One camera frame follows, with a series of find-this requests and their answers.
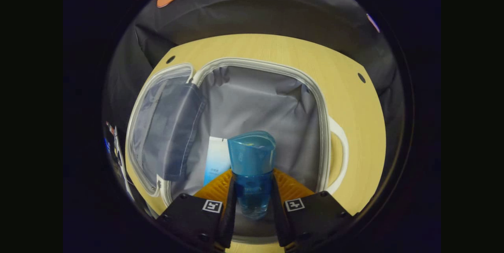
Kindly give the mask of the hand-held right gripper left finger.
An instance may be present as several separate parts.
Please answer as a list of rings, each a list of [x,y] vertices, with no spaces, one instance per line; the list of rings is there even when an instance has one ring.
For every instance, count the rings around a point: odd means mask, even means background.
[[[180,194],[157,218],[157,226],[188,252],[223,253],[230,248],[237,196],[229,169],[194,195]]]

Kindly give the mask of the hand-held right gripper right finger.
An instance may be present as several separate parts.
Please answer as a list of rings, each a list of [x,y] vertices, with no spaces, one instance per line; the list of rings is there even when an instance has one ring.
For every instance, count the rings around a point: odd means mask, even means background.
[[[313,192],[288,174],[272,171],[272,212],[285,253],[321,251],[349,231],[353,216],[326,190]]]

